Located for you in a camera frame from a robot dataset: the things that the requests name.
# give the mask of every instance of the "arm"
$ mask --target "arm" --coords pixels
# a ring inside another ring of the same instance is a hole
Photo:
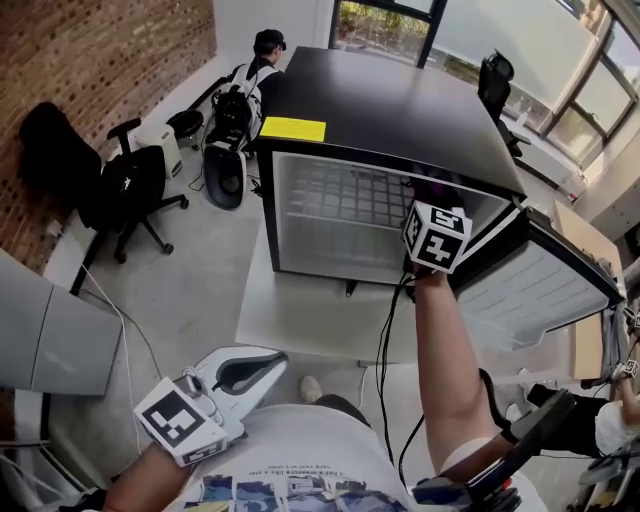
[[[622,399],[622,420],[629,427],[640,425],[640,404],[633,393],[631,379],[622,379],[618,389]]]
[[[180,494],[189,468],[179,467],[159,446],[150,445],[107,492],[105,512],[164,510]]]
[[[497,428],[471,342],[447,277],[416,282],[420,396],[433,465],[440,472],[456,448]]]

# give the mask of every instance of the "white appliance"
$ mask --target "white appliance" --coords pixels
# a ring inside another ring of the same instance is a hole
[[[141,126],[135,135],[136,143],[141,148],[160,146],[164,153],[164,166],[167,179],[171,180],[182,170],[180,148],[173,128],[168,124],[150,124]]]

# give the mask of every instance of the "white cable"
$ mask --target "white cable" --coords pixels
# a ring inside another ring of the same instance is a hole
[[[104,295],[104,298],[107,300],[107,302],[111,304],[111,307],[116,312],[116,314],[120,318],[120,322],[122,323],[122,341],[124,342],[124,354],[125,354],[125,360],[127,363],[127,379],[129,381],[129,401],[131,403],[131,417],[133,419],[133,428],[136,430],[136,447],[138,448],[138,454],[141,455],[142,450],[140,449],[140,432],[138,431],[138,423],[136,421],[136,415],[133,412],[133,410],[135,409],[135,406],[133,405],[133,386],[131,385],[131,370],[129,368],[129,347],[127,347],[127,331],[124,325],[124,318],[122,318],[122,315],[120,314],[120,310],[116,307],[116,305],[113,302],[111,302],[111,299],[107,296],[107,294],[104,292],[102,287],[98,284],[98,281],[96,281],[91,275],[91,273],[89,272],[89,270],[87,270],[87,267],[85,267],[84,264],[81,264],[81,266],[89,276],[89,279],[91,279],[91,281],[93,281],[93,284],[95,284],[98,290],[100,290],[100,293]]]
[[[20,448],[41,448],[49,444],[49,441],[0,441],[0,450],[14,450]]]
[[[369,371],[369,366],[367,366],[364,369],[364,372],[362,373],[362,380],[360,381],[360,403],[358,403],[358,407],[357,409],[360,410],[360,407],[362,407],[362,400],[364,398],[364,382],[367,378],[367,372]]]
[[[13,462],[12,460],[8,459],[7,457],[5,457],[4,455],[2,455],[0,453],[0,460],[6,462],[7,464],[13,466],[14,468],[16,468],[20,474],[31,480],[32,482],[35,482],[36,484],[38,484],[40,487],[42,487],[43,489],[46,489],[49,492],[52,492],[53,494],[58,495],[60,498],[66,499],[67,496],[65,494],[62,494],[59,490],[54,489],[53,487],[51,487],[48,484],[45,484],[42,480],[36,478],[35,476],[33,476],[31,473],[27,473],[24,469],[22,469],[18,464],[16,464],[15,462]]]

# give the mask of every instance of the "sneaker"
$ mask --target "sneaker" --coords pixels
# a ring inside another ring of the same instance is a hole
[[[322,396],[322,388],[315,377],[305,375],[300,379],[300,400],[310,405]]]
[[[520,418],[522,418],[522,413],[520,412],[520,408],[517,406],[517,404],[514,403],[507,407],[507,410],[504,413],[504,417],[511,423],[515,423]]]

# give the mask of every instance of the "white shirt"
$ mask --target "white shirt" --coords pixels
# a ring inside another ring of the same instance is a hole
[[[622,402],[609,402],[596,416],[596,445],[610,455],[640,435],[640,425],[629,427],[622,419]]]
[[[373,430],[347,414],[319,406],[279,405],[255,411],[244,423],[248,438],[197,466],[166,510],[418,508]],[[487,441],[477,439],[458,448],[446,464],[456,464]],[[514,475],[513,482],[523,500],[518,512],[546,512],[524,476]]]

